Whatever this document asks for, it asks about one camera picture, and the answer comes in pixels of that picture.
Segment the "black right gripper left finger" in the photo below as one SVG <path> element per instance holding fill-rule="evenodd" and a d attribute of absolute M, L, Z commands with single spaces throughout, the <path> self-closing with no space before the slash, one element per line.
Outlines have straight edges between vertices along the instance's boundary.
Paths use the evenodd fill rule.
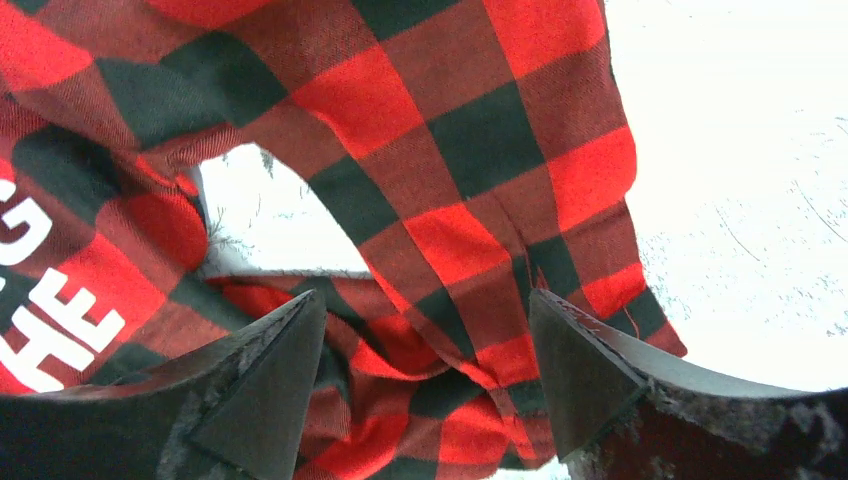
<path fill-rule="evenodd" d="M 326 324 L 304 292 L 107 386 L 1 399 L 5 479 L 289 479 Z"/>

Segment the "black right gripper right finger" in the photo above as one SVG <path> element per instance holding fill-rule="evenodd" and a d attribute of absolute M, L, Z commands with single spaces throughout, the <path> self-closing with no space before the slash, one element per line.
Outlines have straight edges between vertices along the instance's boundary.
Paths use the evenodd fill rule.
<path fill-rule="evenodd" d="M 574 479 L 843 479 L 847 392 L 709 370 L 553 293 L 529 324 L 559 460 Z"/>

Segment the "red black plaid shirt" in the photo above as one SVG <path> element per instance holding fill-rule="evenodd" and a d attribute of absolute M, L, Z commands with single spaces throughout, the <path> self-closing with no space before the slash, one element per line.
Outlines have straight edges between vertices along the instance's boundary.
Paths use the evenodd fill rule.
<path fill-rule="evenodd" d="M 189 171 L 254 143 L 371 278 L 203 281 Z M 314 289 L 298 479 L 553 457 L 532 288 L 676 356 L 598 1 L 5 1 L 1 390 L 110 383 Z"/>

